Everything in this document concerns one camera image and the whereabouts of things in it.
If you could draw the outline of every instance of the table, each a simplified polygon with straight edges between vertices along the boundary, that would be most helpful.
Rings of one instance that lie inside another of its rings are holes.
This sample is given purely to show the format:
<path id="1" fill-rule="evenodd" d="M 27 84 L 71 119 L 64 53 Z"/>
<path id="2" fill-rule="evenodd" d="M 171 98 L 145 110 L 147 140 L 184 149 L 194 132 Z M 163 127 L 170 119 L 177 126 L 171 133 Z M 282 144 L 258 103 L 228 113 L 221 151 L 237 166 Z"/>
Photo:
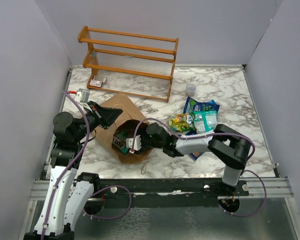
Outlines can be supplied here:
<path id="1" fill-rule="evenodd" d="M 86 89 L 91 75 L 89 68 L 74 67 L 68 90 Z M 106 77 L 105 88 L 124 90 L 133 93 L 165 97 L 169 81 L 147 78 L 119 72 L 99 71 Z M 258 117 L 241 67 L 214 68 L 175 68 L 171 96 L 168 103 L 160 100 L 129 96 L 146 117 L 167 122 L 171 114 L 182 113 L 187 99 L 186 85 L 193 83 L 197 90 L 193 98 L 199 102 L 211 99 L 220 104 L 218 123 L 226 124 L 249 137 L 256 146 L 254 156 L 248 161 L 246 169 L 262 177 L 274 177 L 273 164 L 265 144 Z M 114 96 L 102 90 L 90 90 L 90 100 L 102 103 Z M 66 99 L 63 111 L 81 117 L 77 108 Z M 121 164 L 113 158 L 97 141 L 88 143 L 78 175 L 81 172 L 97 173 L 101 178 L 215 178 L 221 177 L 224 163 L 211 152 L 204 153 L 197 161 L 188 155 L 171 158 L 161 149 L 153 149 L 146 159 L 146 172 L 141 174 L 143 163 Z"/>

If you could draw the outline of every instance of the clear plastic cup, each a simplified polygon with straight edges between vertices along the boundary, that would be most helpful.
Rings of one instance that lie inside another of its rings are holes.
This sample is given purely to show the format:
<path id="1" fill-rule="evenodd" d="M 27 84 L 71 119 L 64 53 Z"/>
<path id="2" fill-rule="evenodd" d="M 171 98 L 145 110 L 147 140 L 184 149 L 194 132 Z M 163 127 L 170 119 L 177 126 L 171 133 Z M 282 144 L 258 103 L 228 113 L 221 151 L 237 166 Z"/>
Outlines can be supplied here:
<path id="1" fill-rule="evenodd" d="M 193 83 L 188 83 L 185 87 L 185 94 L 188 95 L 189 97 L 192 97 L 193 95 L 195 95 L 197 90 L 196 85 L 194 85 Z"/>

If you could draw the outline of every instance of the black cable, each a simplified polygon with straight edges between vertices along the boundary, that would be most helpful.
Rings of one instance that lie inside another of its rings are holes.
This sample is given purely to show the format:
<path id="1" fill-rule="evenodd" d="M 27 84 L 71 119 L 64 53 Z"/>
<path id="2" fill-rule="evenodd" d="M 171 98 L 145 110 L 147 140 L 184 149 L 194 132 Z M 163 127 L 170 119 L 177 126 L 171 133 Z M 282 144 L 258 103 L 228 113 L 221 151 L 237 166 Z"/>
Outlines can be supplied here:
<path id="1" fill-rule="evenodd" d="M 90 138 L 90 139 L 87 141 L 87 143 L 88 143 L 88 142 L 91 142 L 93 139 L 96 138 L 96 136 L 97 136 L 97 131 L 96 131 L 95 129 L 93 129 L 93 131 L 94 131 L 94 137 L 93 137 L 93 138 Z"/>

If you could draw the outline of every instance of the gray floor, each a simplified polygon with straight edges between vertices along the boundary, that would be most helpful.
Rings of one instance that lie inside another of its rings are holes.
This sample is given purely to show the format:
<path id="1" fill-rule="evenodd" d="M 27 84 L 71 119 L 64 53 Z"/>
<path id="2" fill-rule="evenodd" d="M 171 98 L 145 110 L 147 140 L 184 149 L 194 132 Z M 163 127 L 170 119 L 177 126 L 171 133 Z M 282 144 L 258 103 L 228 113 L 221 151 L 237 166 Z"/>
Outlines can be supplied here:
<path id="1" fill-rule="evenodd" d="M 261 202 L 242 199 L 238 213 L 250 213 Z M 121 212 L 104 209 L 100 215 Z M 81 217 L 74 232 L 75 240 L 297 240 L 284 198 L 268 199 L 252 217 L 229 216 L 220 208 L 132 208 L 116 220 Z"/>

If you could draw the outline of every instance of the cable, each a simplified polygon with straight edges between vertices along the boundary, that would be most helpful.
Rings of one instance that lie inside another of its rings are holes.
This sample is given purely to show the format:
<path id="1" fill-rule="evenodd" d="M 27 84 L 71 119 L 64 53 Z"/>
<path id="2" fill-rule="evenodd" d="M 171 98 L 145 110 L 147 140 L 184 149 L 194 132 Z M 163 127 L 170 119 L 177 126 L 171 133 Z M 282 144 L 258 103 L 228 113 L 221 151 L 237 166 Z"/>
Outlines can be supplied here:
<path id="1" fill-rule="evenodd" d="M 262 205 L 257 210 L 255 210 L 254 212 L 249 213 L 249 214 L 235 214 L 233 212 L 228 212 L 221 205 L 219 205 L 219 207 L 223 210 L 224 213 L 229 214 L 229 215 L 234 216 L 234 217 L 242 217 L 242 218 L 244 218 L 244 217 L 251 217 L 251 216 L 256 215 L 257 213 L 259 213 L 265 207 L 266 202 L 267 202 L 267 190 L 266 190 L 266 186 L 265 186 L 264 181 L 262 181 L 261 177 L 259 177 L 259 175 L 256 174 L 256 173 L 254 173 L 253 171 L 250 171 L 250 170 L 245 170 L 244 171 L 244 173 L 247 173 L 247 172 L 252 173 L 253 175 L 255 175 L 260 180 L 260 182 L 261 182 L 261 184 L 263 186 L 264 199 L 263 199 Z"/>
<path id="2" fill-rule="evenodd" d="M 67 172 L 67 170 L 72 166 L 72 164 L 75 163 L 75 161 L 77 161 L 77 159 L 84 153 L 84 150 L 88 144 L 89 141 L 89 135 L 90 135 L 90 127 L 89 127 L 89 121 L 85 115 L 85 112 L 81 109 L 81 107 L 76 103 L 76 101 L 66 92 L 66 91 L 62 91 L 62 93 L 78 108 L 78 110 L 80 111 L 80 113 L 82 114 L 83 120 L 85 122 L 86 125 L 86 139 L 85 142 L 81 148 L 81 150 L 78 152 L 78 154 L 72 159 L 71 162 L 69 162 L 68 166 L 66 166 L 66 168 L 62 171 L 62 173 L 60 174 L 60 176 L 57 178 L 54 188 L 52 189 L 51 192 L 51 196 L 48 202 L 48 206 L 46 209 L 46 214 L 45 214 L 45 218 L 44 218 L 44 222 L 43 222 L 43 228 L 42 228 L 42 233 L 41 233 L 41 237 L 40 240 L 44 240 L 45 238 L 45 233 L 46 233 L 46 228 L 44 226 L 46 226 L 48 224 L 48 220 L 49 220 L 49 214 L 51 211 L 51 207 L 52 207 L 52 202 L 54 200 L 54 196 L 56 194 L 56 190 L 58 188 L 58 185 L 62 179 L 62 177 L 65 175 L 65 173 Z"/>
<path id="3" fill-rule="evenodd" d="M 131 209 L 131 204 L 132 204 L 132 197 L 131 197 L 131 193 L 130 191 L 128 190 L 128 188 L 126 188 L 125 186 L 121 186 L 121 185 L 112 185 L 112 186 L 107 186 L 105 188 L 102 188 L 101 190 L 95 192 L 94 194 L 91 195 L 90 198 L 94 197 L 95 195 L 103 192 L 104 190 L 107 190 L 107 189 L 110 189 L 110 188 L 122 188 L 124 190 L 126 190 L 126 192 L 128 193 L 129 195 L 129 205 L 128 207 L 126 208 L 126 210 L 119 214 L 118 216 L 110 216 L 110 217 L 106 217 L 106 216 L 95 216 L 95 215 L 89 215 L 87 214 L 86 212 L 84 212 L 84 215 L 87 215 L 89 216 L 91 219 L 94 218 L 94 219 L 101 219 L 101 220 L 114 220 L 114 219 L 118 219 L 118 218 L 121 218 L 123 215 L 125 215 L 127 212 L 129 212 L 129 210 Z"/>
<path id="4" fill-rule="evenodd" d="M 201 136 L 191 136 L 191 137 L 182 137 L 182 136 L 179 136 L 178 134 L 176 134 L 174 131 L 171 130 L 171 128 L 166 125 L 165 123 L 163 123 L 162 121 L 156 119 L 156 118 L 153 118 L 153 117 L 148 117 L 148 118 L 145 118 L 143 119 L 142 121 L 140 121 L 138 123 L 138 125 L 136 126 L 135 130 L 134 130 L 134 134 L 133 134 L 133 141 L 132 141 L 132 150 L 133 147 L 135 146 L 135 140 L 136 140 L 136 136 L 137 136 L 137 131 L 138 131 L 138 128 L 140 127 L 140 125 L 146 121 L 146 120 L 154 120 L 160 124 L 162 124 L 163 126 L 165 126 L 166 129 L 168 129 L 170 132 L 173 133 L 173 135 L 175 135 L 178 139 L 181 139 L 181 140 L 189 140 L 189 139 L 204 139 L 204 138 L 208 138 L 208 137 L 212 137 L 212 136 L 233 136 L 233 137 L 239 137 L 239 138 L 242 138 L 244 140 L 247 140 L 251 146 L 252 146 L 252 152 L 250 153 L 250 155 L 248 156 L 248 160 L 253 156 L 253 154 L 255 153 L 256 151 L 256 146 L 255 144 L 251 141 L 250 138 L 244 136 L 244 135 L 241 135 L 241 134 L 237 134 L 237 133 L 226 133 L 226 132 L 213 132 L 213 133 L 209 133 L 207 135 L 201 135 Z"/>
<path id="5" fill-rule="evenodd" d="M 95 139 L 96 136 L 97 136 L 97 131 L 96 131 L 95 129 L 93 129 L 93 131 L 94 131 L 94 137 L 93 137 L 93 138 L 90 138 L 90 139 L 88 140 L 88 143 L 91 142 L 93 139 Z"/>

